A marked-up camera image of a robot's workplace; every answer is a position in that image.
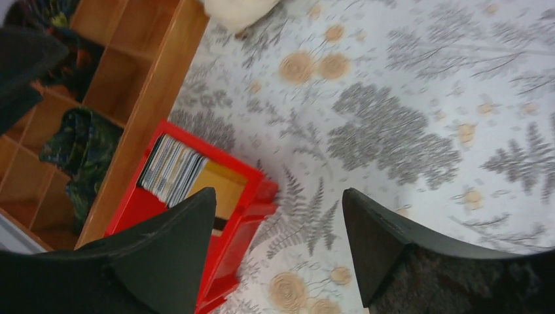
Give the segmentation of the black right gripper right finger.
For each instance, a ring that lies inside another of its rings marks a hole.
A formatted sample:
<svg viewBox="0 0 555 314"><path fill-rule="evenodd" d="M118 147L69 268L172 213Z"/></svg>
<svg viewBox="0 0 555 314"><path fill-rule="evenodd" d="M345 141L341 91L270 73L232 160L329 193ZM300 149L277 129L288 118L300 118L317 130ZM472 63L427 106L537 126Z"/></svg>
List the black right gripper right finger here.
<svg viewBox="0 0 555 314"><path fill-rule="evenodd" d="M554 251L513 254L438 233L362 192L342 194L361 301L371 313L553 313Z"/></svg>

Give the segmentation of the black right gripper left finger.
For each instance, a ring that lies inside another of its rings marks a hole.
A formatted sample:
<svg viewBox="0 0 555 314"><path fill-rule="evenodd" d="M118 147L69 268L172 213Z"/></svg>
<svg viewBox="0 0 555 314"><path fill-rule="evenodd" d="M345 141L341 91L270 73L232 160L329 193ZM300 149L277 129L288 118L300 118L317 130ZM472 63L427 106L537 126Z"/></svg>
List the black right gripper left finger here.
<svg viewBox="0 0 555 314"><path fill-rule="evenodd" d="M215 209L203 188L74 251L3 251L1 312L194 313Z"/></svg>

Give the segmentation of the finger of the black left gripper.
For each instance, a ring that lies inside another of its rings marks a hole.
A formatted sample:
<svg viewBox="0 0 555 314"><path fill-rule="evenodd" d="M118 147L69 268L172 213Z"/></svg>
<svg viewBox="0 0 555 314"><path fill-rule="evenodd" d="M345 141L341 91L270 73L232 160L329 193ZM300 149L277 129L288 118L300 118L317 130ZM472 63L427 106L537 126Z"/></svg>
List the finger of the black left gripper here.
<svg viewBox="0 0 555 314"><path fill-rule="evenodd" d="M42 100L31 83L68 53L66 46L50 35L24 27L1 28L1 134Z"/></svg>

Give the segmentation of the stack of credit cards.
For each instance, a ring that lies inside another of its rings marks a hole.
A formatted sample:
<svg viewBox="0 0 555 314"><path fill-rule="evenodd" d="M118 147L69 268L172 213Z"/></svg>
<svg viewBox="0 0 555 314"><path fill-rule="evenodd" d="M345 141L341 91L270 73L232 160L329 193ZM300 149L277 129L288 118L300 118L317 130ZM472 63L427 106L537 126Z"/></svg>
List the stack of credit cards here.
<svg viewBox="0 0 555 314"><path fill-rule="evenodd" d="M137 185L167 207L187 198L209 159L168 134L154 144Z"/></svg>

